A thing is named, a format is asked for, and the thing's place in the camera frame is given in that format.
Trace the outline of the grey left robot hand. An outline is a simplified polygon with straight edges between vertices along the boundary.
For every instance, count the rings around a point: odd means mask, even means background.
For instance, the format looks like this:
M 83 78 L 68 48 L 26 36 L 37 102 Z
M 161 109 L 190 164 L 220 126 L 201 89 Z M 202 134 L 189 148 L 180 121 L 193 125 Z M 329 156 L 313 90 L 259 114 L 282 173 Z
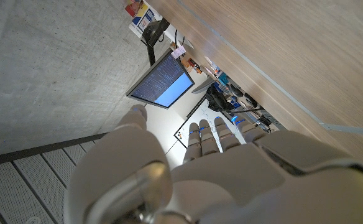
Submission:
M 171 168 L 134 105 L 76 166 L 67 223 L 363 223 L 363 163 L 293 131 L 239 118 L 190 125 Z

